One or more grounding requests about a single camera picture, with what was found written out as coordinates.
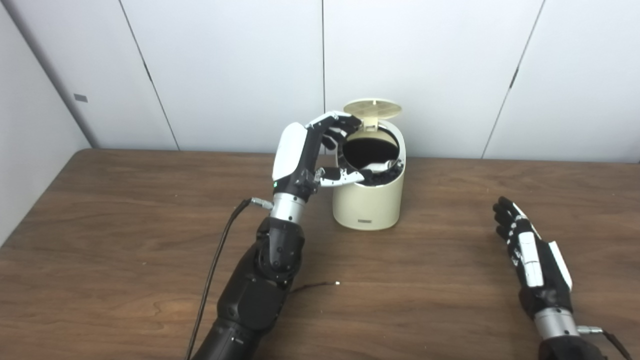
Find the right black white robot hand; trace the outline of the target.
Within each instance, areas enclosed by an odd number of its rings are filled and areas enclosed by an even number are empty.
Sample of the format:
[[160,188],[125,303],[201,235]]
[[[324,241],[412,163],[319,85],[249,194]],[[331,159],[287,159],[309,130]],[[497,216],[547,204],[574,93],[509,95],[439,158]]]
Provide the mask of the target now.
[[500,196],[493,205],[496,234],[506,244],[520,289],[519,303],[528,317],[545,309],[573,312],[573,280],[557,242],[545,241],[515,202]]

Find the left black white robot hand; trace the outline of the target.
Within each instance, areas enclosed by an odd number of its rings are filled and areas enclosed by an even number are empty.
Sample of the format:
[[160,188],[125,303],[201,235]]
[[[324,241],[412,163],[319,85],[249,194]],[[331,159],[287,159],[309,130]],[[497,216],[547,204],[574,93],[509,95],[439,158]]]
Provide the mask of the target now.
[[272,169],[274,194],[288,194],[308,201],[320,187],[340,187],[370,180],[375,173],[390,171],[400,162],[373,162],[357,168],[347,161],[338,167],[316,166],[320,149],[336,150],[362,126],[362,120],[342,111],[329,111],[302,125],[286,126],[279,139]]

